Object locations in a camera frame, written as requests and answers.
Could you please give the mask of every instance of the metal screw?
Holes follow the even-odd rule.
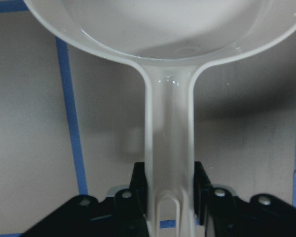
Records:
[[[87,198],[84,198],[81,202],[79,202],[79,206],[88,206],[90,205],[91,201]]]
[[[125,191],[122,193],[122,198],[130,198],[132,193],[130,191]]]
[[[258,198],[258,202],[262,205],[271,205],[271,200],[266,196],[260,196]]]
[[[218,197],[224,197],[224,196],[226,196],[226,192],[225,192],[224,189],[215,189],[214,193]]]

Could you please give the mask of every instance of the white spoon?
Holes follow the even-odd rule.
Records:
[[[25,0],[68,43],[136,68],[146,83],[149,231],[176,204],[177,236],[195,236],[193,87],[206,68],[259,53],[296,30],[296,0]]]

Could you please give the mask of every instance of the ladle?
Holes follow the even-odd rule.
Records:
[[[150,236],[159,236],[168,198],[176,236],[195,236],[195,81],[206,68],[257,54],[295,31],[296,0],[24,1],[61,39],[141,73]]]

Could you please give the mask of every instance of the utensil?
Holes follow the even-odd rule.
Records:
[[[296,30],[296,0],[24,0],[64,41],[130,65],[146,84],[147,221],[164,200],[195,236],[193,87],[206,68],[260,53]]]

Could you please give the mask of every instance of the glossy white plastic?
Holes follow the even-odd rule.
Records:
[[[25,0],[51,32],[130,65],[146,84],[147,221],[176,205],[176,235],[193,237],[193,87],[206,68],[266,50],[296,30],[296,0]]]

